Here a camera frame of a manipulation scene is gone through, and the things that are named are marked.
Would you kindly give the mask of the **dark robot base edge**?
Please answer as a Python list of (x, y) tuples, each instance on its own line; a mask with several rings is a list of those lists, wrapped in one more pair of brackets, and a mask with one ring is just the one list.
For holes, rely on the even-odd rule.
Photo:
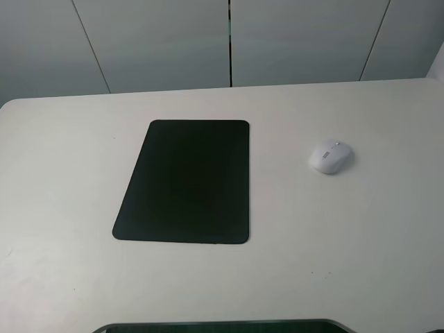
[(114, 323), (94, 332), (353, 332), (328, 319), (216, 321), (177, 323)]

